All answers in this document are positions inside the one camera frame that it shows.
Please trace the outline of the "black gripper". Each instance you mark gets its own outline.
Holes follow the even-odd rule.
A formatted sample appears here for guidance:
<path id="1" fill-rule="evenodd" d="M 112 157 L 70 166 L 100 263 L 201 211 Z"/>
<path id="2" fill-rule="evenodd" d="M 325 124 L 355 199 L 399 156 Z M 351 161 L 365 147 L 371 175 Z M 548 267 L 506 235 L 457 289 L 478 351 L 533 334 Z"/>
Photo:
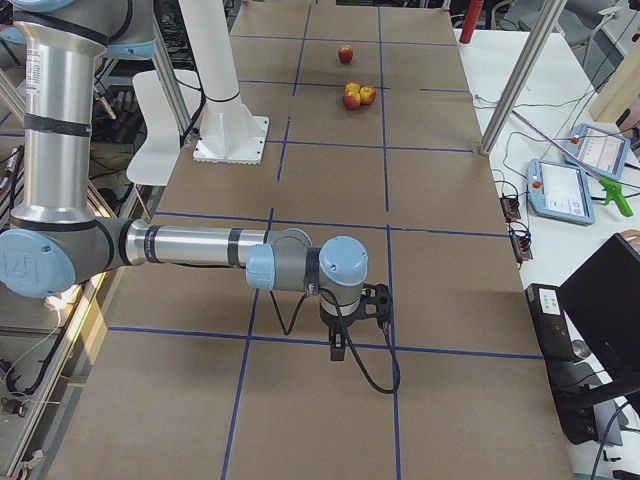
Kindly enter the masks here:
<path id="1" fill-rule="evenodd" d="M 345 340 L 343 327 L 349 327 L 366 317 L 365 295 L 348 305 L 335 305 L 328 294 L 320 295 L 320 317 L 328 327 L 330 340 L 330 360 L 343 361 L 345 357 Z"/>

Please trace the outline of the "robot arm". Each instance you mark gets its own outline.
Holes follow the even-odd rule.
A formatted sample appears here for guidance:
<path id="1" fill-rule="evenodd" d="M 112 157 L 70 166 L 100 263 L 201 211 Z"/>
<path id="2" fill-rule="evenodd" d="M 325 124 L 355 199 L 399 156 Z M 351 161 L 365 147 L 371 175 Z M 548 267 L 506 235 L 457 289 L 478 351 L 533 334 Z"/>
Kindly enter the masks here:
<path id="1" fill-rule="evenodd" d="M 149 1 L 17 1 L 26 40 L 23 197 L 1 236 L 1 280 L 46 298 L 122 266 L 235 268 L 270 293 L 315 296 L 331 357 L 354 347 L 367 313 L 368 255 L 349 236 L 314 246 L 300 229 L 152 225 L 115 216 L 89 179 L 99 58 L 150 59 L 157 47 Z"/>

